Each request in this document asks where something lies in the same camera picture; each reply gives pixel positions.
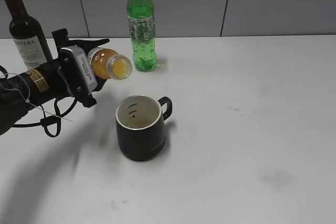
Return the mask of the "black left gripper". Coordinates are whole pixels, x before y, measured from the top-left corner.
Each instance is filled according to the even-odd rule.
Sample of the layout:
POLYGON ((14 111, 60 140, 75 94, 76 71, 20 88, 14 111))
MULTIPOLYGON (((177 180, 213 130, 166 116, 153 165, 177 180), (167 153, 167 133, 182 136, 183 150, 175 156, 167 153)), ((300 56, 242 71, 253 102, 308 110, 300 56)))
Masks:
POLYGON ((51 98, 74 97, 84 107, 92 107, 97 103, 92 92, 100 91, 107 80, 95 76, 87 54, 110 39, 70 40, 65 28, 53 31, 52 36, 58 58, 39 67, 49 85, 51 98))

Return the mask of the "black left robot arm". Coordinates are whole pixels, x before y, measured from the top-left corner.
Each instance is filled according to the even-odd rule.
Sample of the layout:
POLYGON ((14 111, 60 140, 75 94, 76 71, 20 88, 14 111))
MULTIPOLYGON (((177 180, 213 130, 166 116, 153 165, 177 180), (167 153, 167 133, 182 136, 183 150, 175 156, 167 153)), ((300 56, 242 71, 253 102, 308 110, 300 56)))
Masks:
POLYGON ((91 49, 108 43, 109 39, 70 40, 65 28, 53 31, 52 36, 58 52, 56 59, 11 77, 4 73, 5 77, 1 79, 1 134, 13 127, 42 126, 46 129, 52 124, 57 125, 56 133, 59 134, 61 120, 77 103, 85 108, 97 103, 92 93, 100 91, 106 81, 93 73, 87 55, 91 49), (73 97, 74 101, 64 113, 55 104, 55 112, 44 111, 44 117, 38 123, 17 124, 30 110, 67 97, 73 97))

